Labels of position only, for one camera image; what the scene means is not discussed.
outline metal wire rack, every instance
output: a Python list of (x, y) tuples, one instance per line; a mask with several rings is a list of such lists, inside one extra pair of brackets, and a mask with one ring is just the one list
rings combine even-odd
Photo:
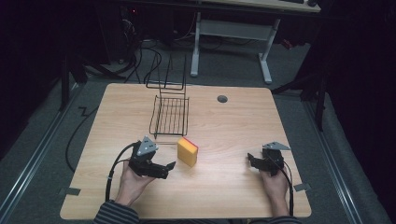
[(189, 124), (189, 98), (186, 96), (186, 56), (184, 56), (183, 73), (180, 83), (169, 82), (173, 71), (172, 55), (169, 57), (165, 76), (159, 71), (158, 57), (154, 57), (151, 72), (157, 70), (157, 80), (150, 79), (147, 88), (158, 89), (149, 125), (149, 132), (157, 138), (158, 134), (186, 135)]

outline sleeve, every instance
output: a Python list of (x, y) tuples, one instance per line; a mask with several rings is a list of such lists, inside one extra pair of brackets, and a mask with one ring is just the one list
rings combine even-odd
[(114, 201), (105, 202), (100, 206), (93, 224), (135, 224), (139, 222), (136, 211)]
[(268, 224), (302, 224), (296, 217), (274, 217), (268, 221)]

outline hand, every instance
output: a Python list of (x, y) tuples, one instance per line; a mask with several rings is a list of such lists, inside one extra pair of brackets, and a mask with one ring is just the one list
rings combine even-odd
[(128, 161), (123, 162), (119, 194), (115, 200), (115, 203), (125, 206), (131, 206), (143, 193), (146, 186), (155, 179), (155, 177), (137, 175), (128, 163)]
[(288, 205), (286, 203), (286, 192), (289, 188), (288, 179), (277, 171), (277, 174), (271, 176), (269, 172), (260, 171), (262, 181), (264, 182), (265, 193), (267, 194), (273, 211), (274, 217), (282, 217), (289, 215)]

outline table top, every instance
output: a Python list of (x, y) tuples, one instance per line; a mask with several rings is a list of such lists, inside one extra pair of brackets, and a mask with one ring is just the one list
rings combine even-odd
[[(247, 154), (261, 156), (262, 144), (288, 146), (271, 92), (265, 88), (187, 86), (189, 97), (186, 137), (198, 146), (197, 163), (190, 167), (177, 158), (180, 136), (149, 134), (157, 89), (141, 84), (107, 86), (61, 210), (64, 219), (93, 219), (105, 201), (106, 177), (123, 148), (147, 135), (159, 150), (153, 162), (176, 161), (167, 179), (148, 185), (133, 209), (141, 218), (271, 217), (259, 171)], [(219, 95), (228, 98), (218, 101)], [(124, 153), (126, 159), (132, 149)], [(282, 151), (292, 172), (293, 185), (302, 183), (290, 150)], [(110, 193), (115, 199), (121, 165), (116, 167)], [(305, 192), (294, 192), (294, 215), (308, 217)]]
[(302, 4), (292, 3), (280, 0), (202, 0), (207, 3), (219, 3), (219, 4), (230, 4), (237, 6), (246, 7), (266, 7), (281, 10), (300, 11), (300, 12), (320, 12), (318, 4), (314, 7), (310, 7), (307, 4), (307, 0), (304, 0)]

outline yellow sponge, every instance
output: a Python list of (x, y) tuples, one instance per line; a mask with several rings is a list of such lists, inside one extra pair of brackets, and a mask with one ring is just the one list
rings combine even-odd
[(182, 137), (177, 141), (177, 157), (192, 167), (197, 162), (198, 146)]

